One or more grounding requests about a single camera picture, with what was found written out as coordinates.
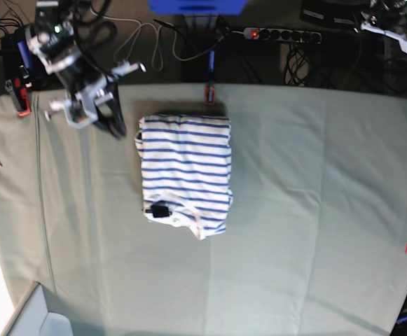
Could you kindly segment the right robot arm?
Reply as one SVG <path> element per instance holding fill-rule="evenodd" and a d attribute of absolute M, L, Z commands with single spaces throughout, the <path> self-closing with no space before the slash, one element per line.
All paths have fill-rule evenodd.
<path fill-rule="evenodd" d="M 123 61 L 104 69 L 92 56 L 118 33 L 105 19 L 110 1 L 104 1 L 93 18 L 84 15 L 90 1 L 37 1 L 34 22 L 26 30 L 27 47 L 48 75 L 55 75 L 66 93 L 53 99 L 46 120 L 58 113 L 68 125 L 83 129 L 89 125 L 116 139 L 127 133 L 120 106 L 118 81 L 135 71 L 145 71 L 142 63 Z"/>

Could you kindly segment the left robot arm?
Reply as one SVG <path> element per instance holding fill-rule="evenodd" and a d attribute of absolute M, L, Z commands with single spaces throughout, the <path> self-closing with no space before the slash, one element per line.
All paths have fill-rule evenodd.
<path fill-rule="evenodd" d="M 361 16 L 360 30 L 407 43 L 407 1 L 370 1 Z"/>

